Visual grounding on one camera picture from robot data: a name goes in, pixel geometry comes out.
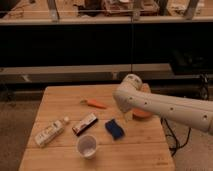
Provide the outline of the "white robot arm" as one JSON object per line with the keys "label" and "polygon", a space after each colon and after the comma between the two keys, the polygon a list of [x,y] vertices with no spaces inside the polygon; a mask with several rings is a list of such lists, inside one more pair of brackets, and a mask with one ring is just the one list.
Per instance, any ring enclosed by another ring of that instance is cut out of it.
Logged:
{"label": "white robot arm", "polygon": [[113,97],[123,113],[137,108],[213,135],[213,101],[142,92],[142,85],[139,76],[128,74],[115,89]]}

